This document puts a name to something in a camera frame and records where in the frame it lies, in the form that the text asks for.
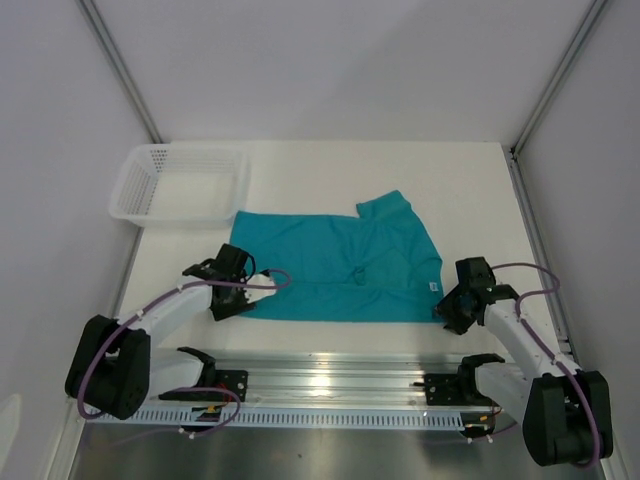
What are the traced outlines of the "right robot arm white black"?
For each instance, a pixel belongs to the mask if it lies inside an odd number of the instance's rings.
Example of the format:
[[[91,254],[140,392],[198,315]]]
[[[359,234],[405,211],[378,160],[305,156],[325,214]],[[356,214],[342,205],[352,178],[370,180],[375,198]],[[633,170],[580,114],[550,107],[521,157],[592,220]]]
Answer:
[[[456,262],[456,286],[437,304],[446,330],[462,335],[472,325],[494,335],[510,355],[464,357],[456,389],[466,405],[496,405],[519,426],[540,466],[590,468],[614,450],[609,385],[546,341],[524,308],[529,293],[498,282],[483,257]]]

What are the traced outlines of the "teal t shirt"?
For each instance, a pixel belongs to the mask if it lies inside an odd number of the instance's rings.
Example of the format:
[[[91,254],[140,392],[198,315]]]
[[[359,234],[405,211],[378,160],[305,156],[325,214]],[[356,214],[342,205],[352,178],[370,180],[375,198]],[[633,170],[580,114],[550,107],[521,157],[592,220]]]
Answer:
[[[289,286],[248,317],[349,323],[436,322],[442,259],[397,190],[359,203],[356,216],[236,215],[230,242],[260,270],[279,269]]]

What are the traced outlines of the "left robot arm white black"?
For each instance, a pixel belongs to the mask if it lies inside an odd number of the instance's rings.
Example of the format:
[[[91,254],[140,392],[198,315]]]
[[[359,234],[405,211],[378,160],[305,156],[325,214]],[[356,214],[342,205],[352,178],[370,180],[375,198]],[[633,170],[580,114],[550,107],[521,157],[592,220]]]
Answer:
[[[244,400],[244,372],[219,372],[213,356],[194,347],[160,345],[201,314],[214,321],[248,313],[272,294],[274,279],[254,257],[229,244],[182,271],[176,285],[120,317],[87,321],[64,390],[81,417],[126,420],[149,399],[186,402]]]

